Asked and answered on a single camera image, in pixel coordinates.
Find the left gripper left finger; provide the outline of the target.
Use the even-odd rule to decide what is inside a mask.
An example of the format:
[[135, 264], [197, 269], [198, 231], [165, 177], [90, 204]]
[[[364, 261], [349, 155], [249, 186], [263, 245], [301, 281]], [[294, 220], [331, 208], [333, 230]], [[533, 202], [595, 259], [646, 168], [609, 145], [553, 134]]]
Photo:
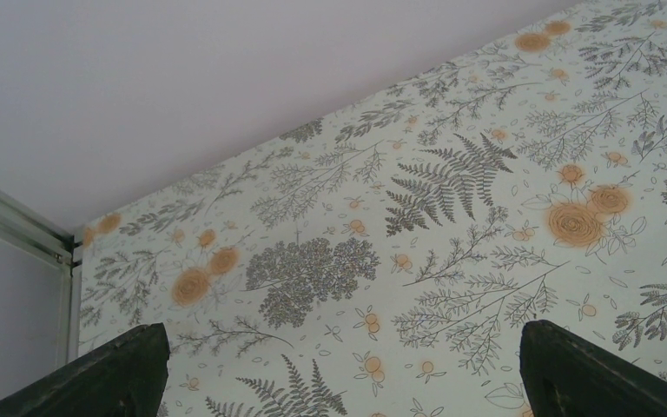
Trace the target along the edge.
[[163, 324], [137, 326], [0, 400], [0, 416], [156, 416], [169, 356]]

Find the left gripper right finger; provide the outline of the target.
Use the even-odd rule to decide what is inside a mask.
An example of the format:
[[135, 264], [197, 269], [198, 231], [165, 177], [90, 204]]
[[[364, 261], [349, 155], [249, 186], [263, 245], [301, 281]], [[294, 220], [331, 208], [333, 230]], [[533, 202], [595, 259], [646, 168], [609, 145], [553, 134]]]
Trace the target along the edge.
[[535, 416], [667, 416], [667, 381], [551, 321], [523, 326], [519, 360]]

